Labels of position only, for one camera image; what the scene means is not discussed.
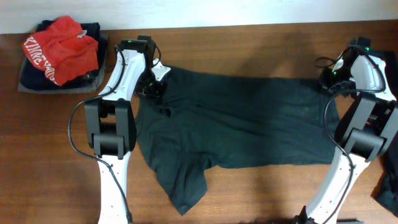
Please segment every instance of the brown table surface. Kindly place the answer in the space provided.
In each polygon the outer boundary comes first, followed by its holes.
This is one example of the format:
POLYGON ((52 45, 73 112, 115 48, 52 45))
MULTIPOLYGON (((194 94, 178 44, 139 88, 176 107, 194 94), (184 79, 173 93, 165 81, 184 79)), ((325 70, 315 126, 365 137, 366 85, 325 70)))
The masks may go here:
MULTIPOLYGON (((278 24, 186 29, 113 30, 122 38, 151 35, 162 61, 190 70, 246 77, 318 78, 319 56, 337 57, 359 35, 374 49, 398 52, 398 21, 278 24)), ((73 106, 94 94, 33 95, 17 92, 27 34, 0 35, 0 223, 96 223, 100 173, 96 162, 70 147, 67 121, 73 106)), ((350 100, 338 98, 342 115, 350 100)), ((132 101, 134 111, 138 100, 132 101)), ((84 112, 74 117, 77 146, 87 145, 84 112)), ((145 163, 139 146, 128 168, 127 200, 136 223, 239 223, 291 218, 316 194, 329 166, 267 166, 206 170, 208 191, 183 217, 145 163)), ((372 197, 382 175, 376 160, 359 177, 340 218, 398 223, 372 197)))

